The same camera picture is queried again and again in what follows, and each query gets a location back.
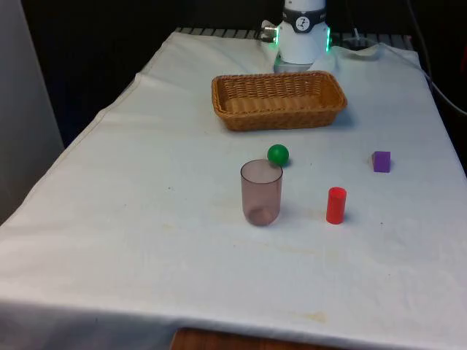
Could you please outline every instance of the cable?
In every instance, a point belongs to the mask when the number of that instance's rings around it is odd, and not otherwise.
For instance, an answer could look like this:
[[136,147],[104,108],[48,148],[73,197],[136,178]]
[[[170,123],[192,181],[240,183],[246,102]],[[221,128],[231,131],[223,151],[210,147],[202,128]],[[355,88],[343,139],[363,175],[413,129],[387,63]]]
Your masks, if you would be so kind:
[[[346,39],[343,39],[344,42],[348,42],[348,41],[354,41],[354,40],[357,40],[357,38],[346,38]],[[402,54],[400,54],[398,51],[396,51],[393,47],[389,46],[389,45],[386,45],[386,44],[383,44],[383,43],[380,43],[380,42],[377,42],[375,40],[371,40],[371,39],[368,39],[368,38],[365,38],[365,37],[360,37],[358,40],[364,40],[366,42],[369,42],[370,44],[376,44],[376,45],[381,45],[383,46],[386,50],[388,51],[391,51],[394,55],[398,56],[399,58],[401,58],[403,61],[407,62],[408,64],[410,64],[410,66],[418,69],[419,71],[421,71],[423,73],[423,75],[425,75],[425,77],[427,79],[430,79],[430,74],[427,73],[426,71],[424,71],[421,67],[419,67],[417,64],[415,64],[414,62],[412,62],[411,60],[409,60],[408,58],[404,57]],[[467,117],[467,112],[462,110],[461,108],[459,108],[458,106],[456,106],[454,104],[454,102],[452,102],[451,100],[448,99],[448,97],[446,95],[443,94],[443,92],[441,91],[441,89],[438,87],[438,85],[436,85],[433,80],[431,80],[431,86],[433,86],[433,89],[457,112],[459,112],[460,114],[464,115],[465,117]]]
[[425,56],[426,66],[428,68],[428,82],[430,84],[430,89],[433,90],[433,72],[431,70],[431,61],[430,56],[428,54],[428,48],[426,47],[425,37],[423,36],[422,30],[418,25],[417,16],[415,16],[414,8],[412,6],[411,0],[406,0],[407,8],[409,9],[410,17],[412,19],[412,23],[415,27],[415,31],[417,32],[418,39],[420,40],[420,44],[422,45],[423,55]]
[[357,27],[355,26],[352,11],[350,11],[349,0],[345,0],[345,8],[347,9],[347,18],[349,20],[350,27],[352,28],[352,30],[353,30],[355,36],[357,37],[357,39],[359,39],[360,35],[358,34]]

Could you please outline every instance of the metal grill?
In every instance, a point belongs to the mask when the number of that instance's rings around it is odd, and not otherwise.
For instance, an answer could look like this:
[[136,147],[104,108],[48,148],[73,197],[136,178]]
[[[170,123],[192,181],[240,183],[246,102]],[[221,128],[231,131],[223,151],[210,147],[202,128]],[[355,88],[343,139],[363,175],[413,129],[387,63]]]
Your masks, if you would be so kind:
[[[254,29],[213,29],[213,28],[188,28],[179,27],[176,29],[179,33],[191,34],[191,35],[204,35],[204,36],[218,36],[220,38],[237,38],[237,39],[254,39],[258,37],[258,31]],[[398,34],[361,34],[361,36],[368,39],[372,39],[377,42],[382,42],[390,46],[396,47],[403,50],[414,51],[412,45],[412,38],[409,35],[398,35]],[[333,33],[332,45],[347,47],[347,43],[343,42],[343,39],[351,38],[351,33]],[[365,47],[366,43],[361,40],[356,46]]]

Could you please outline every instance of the basket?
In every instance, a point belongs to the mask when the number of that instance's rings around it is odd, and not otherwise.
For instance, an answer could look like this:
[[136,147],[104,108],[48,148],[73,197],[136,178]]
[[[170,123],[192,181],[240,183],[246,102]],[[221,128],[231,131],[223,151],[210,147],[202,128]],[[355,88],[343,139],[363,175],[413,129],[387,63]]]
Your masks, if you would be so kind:
[[250,131],[330,125],[347,99],[331,74],[311,71],[216,77],[212,104],[228,129]]

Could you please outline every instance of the green light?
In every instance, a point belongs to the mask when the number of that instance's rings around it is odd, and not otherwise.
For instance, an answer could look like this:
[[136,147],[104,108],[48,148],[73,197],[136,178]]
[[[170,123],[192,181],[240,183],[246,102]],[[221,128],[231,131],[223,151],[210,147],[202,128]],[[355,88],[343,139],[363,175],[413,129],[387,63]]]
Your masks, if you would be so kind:
[[280,29],[279,27],[276,27],[276,36],[274,37],[274,43],[279,46],[279,35],[280,35]]
[[269,47],[270,47],[272,50],[277,49],[277,47],[279,46],[280,28],[279,28],[279,27],[276,27],[276,28],[274,29],[274,31],[275,31],[275,35],[274,35],[273,42],[269,45]]
[[326,42],[326,52],[328,53],[331,49],[331,28],[328,28],[328,40]]

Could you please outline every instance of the red cylinder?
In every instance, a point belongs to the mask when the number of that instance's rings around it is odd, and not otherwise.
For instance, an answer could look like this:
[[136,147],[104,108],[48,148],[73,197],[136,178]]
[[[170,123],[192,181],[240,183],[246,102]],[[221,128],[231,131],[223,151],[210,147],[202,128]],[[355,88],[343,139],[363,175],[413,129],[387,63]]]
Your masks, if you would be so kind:
[[341,187],[333,187],[329,190],[328,211],[326,220],[333,225],[339,225],[344,222],[345,200],[347,191]]

